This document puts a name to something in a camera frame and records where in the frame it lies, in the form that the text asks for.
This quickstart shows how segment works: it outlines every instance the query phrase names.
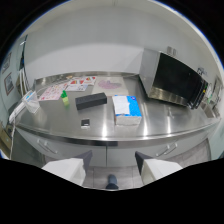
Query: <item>cabinet door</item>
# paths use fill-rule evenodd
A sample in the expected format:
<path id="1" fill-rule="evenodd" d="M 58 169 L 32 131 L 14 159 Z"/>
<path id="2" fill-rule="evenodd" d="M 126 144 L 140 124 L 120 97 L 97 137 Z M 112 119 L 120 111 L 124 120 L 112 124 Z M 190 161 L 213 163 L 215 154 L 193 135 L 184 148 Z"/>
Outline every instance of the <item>cabinet door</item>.
<path id="1" fill-rule="evenodd" d="M 18 132 L 40 153 L 54 159 L 69 159 L 92 150 L 90 166 L 106 166 L 106 147 L 64 143 L 30 134 L 21 129 Z"/>
<path id="2" fill-rule="evenodd" d="M 168 149 L 167 145 L 172 144 L 174 141 L 175 138 L 164 138 L 158 140 L 118 142 L 117 146 L 108 146 L 107 148 L 107 166 L 136 166 L 136 151 L 159 159 Z"/>
<path id="3" fill-rule="evenodd" d="M 170 145 L 170 150 L 168 150 L 160 158 L 168 159 L 192 149 L 193 147 L 206 140 L 213 130 L 214 127 L 212 126 L 201 131 L 179 136 L 177 141 Z"/>

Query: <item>poster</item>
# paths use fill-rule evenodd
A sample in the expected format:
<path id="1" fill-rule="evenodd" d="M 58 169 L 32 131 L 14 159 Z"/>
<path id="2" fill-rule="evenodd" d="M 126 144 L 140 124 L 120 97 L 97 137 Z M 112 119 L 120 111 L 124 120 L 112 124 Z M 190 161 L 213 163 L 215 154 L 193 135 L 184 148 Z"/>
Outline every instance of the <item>poster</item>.
<path id="1" fill-rule="evenodd" d="M 13 90 L 14 86 L 12 83 L 12 73 L 9 73 L 9 75 L 6 76 L 4 82 L 5 82 L 5 91 L 6 91 L 6 95 L 8 96 L 9 93 Z"/>
<path id="2" fill-rule="evenodd" d="M 2 66 L 2 74 L 6 71 L 6 69 L 10 66 L 10 58 L 11 53 L 8 54 L 8 56 L 5 58 Z"/>

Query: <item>stainless steel counter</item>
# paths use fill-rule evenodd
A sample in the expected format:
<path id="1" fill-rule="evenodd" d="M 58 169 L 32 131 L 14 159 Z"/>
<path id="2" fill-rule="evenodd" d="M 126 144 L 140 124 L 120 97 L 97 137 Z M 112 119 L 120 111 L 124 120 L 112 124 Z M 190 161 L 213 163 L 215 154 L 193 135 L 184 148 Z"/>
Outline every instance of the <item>stainless steel counter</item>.
<path id="1" fill-rule="evenodd" d="M 93 86 L 88 86 L 85 92 L 67 92 L 69 106 L 64 106 L 62 99 L 57 101 L 41 101 L 36 114 L 31 114 L 25 108 L 16 118 L 16 126 L 39 136 L 82 143 L 107 141 L 136 141 L 178 136 L 207 128 L 220 121 L 219 118 L 208 118 L 203 109 L 191 110 L 188 107 L 149 99 L 143 89 L 138 75 L 127 73 L 73 73 L 81 75 L 119 76 L 124 82 L 129 95 L 136 96 L 142 121 L 137 126 L 116 126 L 112 98 L 108 97 L 106 105 L 77 111 L 75 98 L 92 93 Z M 65 79 L 59 75 L 37 80 L 36 91 L 49 84 L 56 84 Z M 90 129 L 81 129 L 81 120 L 90 119 Z"/>

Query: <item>white cabinet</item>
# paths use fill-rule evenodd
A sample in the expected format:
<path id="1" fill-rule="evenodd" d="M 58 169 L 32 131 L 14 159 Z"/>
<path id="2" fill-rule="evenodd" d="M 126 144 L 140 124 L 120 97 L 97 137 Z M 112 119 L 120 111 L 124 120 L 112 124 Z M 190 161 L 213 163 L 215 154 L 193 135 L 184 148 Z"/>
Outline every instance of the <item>white cabinet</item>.
<path id="1" fill-rule="evenodd" d="M 90 166 L 106 166 L 106 146 L 88 146 L 65 143 L 39 137 L 17 128 L 23 138 L 40 153 L 54 159 L 69 159 L 92 150 Z"/>

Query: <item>small black object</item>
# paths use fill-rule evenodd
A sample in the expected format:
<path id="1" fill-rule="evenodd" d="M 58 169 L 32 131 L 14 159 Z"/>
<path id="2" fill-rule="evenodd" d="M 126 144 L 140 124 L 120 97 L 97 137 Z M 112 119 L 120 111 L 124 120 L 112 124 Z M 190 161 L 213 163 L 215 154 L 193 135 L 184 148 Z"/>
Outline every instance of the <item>small black object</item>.
<path id="1" fill-rule="evenodd" d="M 90 126 L 89 119 L 84 119 L 81 121 L 81 128 L 89 128 L 89 126 Z"/>
<path id="2" fill-rule="evenodd" d="M 82 96 L 75 99 L 77 110 L 107 104 L 107 96 L 105 93 L 97 93 L 88 96 Z"/>

